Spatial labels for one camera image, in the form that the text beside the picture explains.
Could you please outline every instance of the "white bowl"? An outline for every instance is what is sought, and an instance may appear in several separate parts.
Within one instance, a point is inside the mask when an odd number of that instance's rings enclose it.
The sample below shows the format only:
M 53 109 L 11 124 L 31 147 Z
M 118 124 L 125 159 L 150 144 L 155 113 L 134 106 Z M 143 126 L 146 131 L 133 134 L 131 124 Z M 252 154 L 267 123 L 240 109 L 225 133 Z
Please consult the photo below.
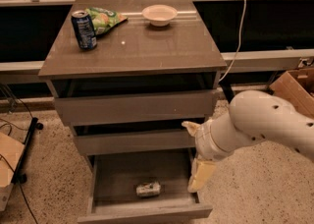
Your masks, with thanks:
M 177 15 L 175 8 L 165 5 L 154 5 L 145 8 L 142 11 L 144 18 L 150 21 L 150 24 L 156 27 L 163 27 L 167 25 L 171 19 Z

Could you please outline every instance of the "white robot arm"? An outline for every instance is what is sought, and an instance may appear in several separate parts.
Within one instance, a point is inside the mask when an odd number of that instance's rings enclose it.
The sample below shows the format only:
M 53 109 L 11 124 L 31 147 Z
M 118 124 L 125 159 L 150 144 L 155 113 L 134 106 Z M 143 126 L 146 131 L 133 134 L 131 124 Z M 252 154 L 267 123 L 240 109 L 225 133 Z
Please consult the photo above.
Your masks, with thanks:
M 198 125 L 183 122 L 195 137 L 198 152 L 192 165 L 188 190 L 200 190 L 214 171 L 215 162 L 238 148 L 272 140 L 314 161 L 314 119 L 295 111 L 287 101 L 261 91 L 235 96 L 229 112 Z

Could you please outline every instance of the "speckled floor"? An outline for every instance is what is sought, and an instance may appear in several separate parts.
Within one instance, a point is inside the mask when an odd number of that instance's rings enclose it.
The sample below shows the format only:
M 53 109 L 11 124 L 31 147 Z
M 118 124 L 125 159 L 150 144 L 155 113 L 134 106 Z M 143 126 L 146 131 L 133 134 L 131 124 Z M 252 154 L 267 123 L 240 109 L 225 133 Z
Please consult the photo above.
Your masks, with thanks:
M 40 224 L 77 223 L 86 212 L 91 173 L 56 111 L 51 106 L 29 106 L 44 125 L 35 133 L 25 164 L 28 181 L 23 188 L 29 205 Z M 220 100 L 214 116 L 227 106 Z M 1 113 L 0 118 L 23 128 L 30 120 L 27 112 Z M 13 129 L 12 137 L 23 140 L 25 134 Z M 209 218 L 182 224 L 313 223 L 314 165 L 298 153 L 266 141 L 238 150 L 217 166 L 200 192 L 201 199 L 214 208 Z M 18 186 L 6 211 L 0 213 L 0 223 L 34 223 Z

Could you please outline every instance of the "dresser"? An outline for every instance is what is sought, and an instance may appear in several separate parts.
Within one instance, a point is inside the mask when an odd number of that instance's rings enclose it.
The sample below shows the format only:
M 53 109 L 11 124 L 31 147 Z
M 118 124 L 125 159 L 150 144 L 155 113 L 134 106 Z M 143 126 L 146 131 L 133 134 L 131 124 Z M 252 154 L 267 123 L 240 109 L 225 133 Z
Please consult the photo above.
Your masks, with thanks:
M 150 5 L 178 10 L 157 28 L 141 16 Z M 71 13 L 101 7 L 128 20 L 78 47 Z M 206 218 L 211 206 L 187 191 L 194 141 L 182 121 L 213 114 L 226 64 L 191 0 L 76 2 L 39 77 L 73 133 L 93 175 L 86 214 L 78 223 L 160 223 Z M 158 196 L 136 195 L 138 184 L 158 181 Z

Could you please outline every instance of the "green chip bag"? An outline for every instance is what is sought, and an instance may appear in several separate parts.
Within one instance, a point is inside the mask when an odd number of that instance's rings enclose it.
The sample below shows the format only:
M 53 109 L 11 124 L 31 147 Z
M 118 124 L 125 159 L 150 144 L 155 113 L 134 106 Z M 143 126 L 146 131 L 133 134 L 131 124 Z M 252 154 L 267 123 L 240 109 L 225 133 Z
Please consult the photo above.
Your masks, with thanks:
M 121 13 L 102 8 L 87 8 L 85 11 L 92 19 L 96 35 L 106 33 L 116 24 L 128 19 L 128 17 L 122 15 Z

